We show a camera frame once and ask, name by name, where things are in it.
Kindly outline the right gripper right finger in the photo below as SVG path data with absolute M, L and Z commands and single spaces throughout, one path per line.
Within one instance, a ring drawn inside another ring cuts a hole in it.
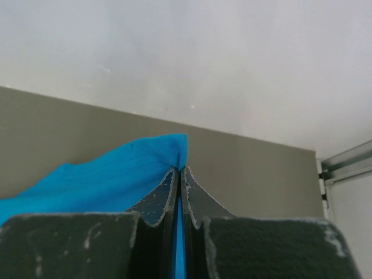
M 187 278 L 360 278 L 327 219 L 237 217 L 180 173 Z

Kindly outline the blue t shirt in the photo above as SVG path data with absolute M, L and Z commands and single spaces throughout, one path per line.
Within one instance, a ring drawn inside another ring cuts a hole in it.
M 186 165 L 184 134 L 129 142 L 90 162 L 63 164 L 31 188 L 1 200 L 1 227 L 18 214 L 124 212 Z

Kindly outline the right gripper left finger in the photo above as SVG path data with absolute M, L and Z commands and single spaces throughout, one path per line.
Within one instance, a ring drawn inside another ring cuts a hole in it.
M 18 214 L 1 227 L 2 278 L 174 278 L 178 170 L 124 212 Z

